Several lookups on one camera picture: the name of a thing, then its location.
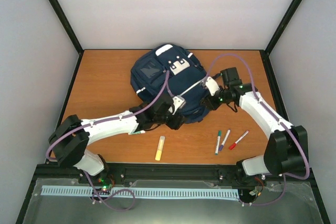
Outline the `yellow highlighter marker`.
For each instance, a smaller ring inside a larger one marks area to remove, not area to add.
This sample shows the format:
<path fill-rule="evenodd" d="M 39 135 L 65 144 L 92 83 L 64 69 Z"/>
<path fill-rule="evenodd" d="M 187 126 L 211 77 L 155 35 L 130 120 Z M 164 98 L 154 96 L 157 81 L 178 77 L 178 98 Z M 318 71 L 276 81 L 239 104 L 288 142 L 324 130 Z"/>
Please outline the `yellow highlighter marker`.
<path fill-rule="evenodd" d="M 160 136 L 159 142 L 158 142 L 158 147 L 157 147 L 156 154 L 155 154 L 155 160 L 156 161 L 161 160 L 164 142 L 165 142 L 165 136 Z"/>

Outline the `green white glue stick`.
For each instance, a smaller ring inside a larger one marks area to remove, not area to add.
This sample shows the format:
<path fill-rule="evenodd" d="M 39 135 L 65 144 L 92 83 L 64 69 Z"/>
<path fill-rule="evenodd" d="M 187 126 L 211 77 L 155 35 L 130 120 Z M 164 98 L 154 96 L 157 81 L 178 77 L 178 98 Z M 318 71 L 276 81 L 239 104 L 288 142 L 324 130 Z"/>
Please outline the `green white glue stick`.
<path fill-rule="evenodd" d="M 146 131 L 141 130 L 141 131 L 136 131 L 136 132 L 128 133 L 128 135 L 137 135 L 137 134 L 144 134 L 144 133 L 146 133 Z"/>

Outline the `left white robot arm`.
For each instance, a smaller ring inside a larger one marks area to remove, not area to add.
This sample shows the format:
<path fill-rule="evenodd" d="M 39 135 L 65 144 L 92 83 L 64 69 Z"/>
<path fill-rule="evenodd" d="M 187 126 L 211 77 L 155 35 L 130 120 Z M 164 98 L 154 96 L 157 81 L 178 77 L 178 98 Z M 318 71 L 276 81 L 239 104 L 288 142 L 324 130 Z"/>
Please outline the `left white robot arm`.
<path fill-rule="evenodd" d="M 178 130 L 185 122 L 180 113 L 186 104 L 180 95 L 162 94 L 155 102 L 132 107 L 105 118 L 80 120 L 67 117 L 49 138 L 55 162 L 62 168 L 75 167 L 87 172 L 97 183 L 108 180 L 109 170 L 103 157 L 87 147 L 94 142 L 119 134 L 146 132 L 165 124 Z"/>

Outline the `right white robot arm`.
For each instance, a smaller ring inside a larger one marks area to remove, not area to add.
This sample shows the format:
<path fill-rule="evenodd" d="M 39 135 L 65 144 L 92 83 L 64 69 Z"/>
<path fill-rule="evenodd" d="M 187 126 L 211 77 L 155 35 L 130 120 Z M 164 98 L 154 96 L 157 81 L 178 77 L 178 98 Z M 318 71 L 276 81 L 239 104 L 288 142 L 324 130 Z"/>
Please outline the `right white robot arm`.
<path fill-rule="evenodd" d="M 268 143 L 263 155 L 238 162 L 244 176 L 272 174 L 305 180 L 310 175 L 308 161 L 308 133 L 281 117 L 261 96 L 254 82 L 242 83 L 236 68 L 222 70 L 224 86 L 210 76 L 201 84 L 209 94 L 202 100 L 208 110 L 217 110 L 222 104 L 241 108 L 261 128 Z"/>

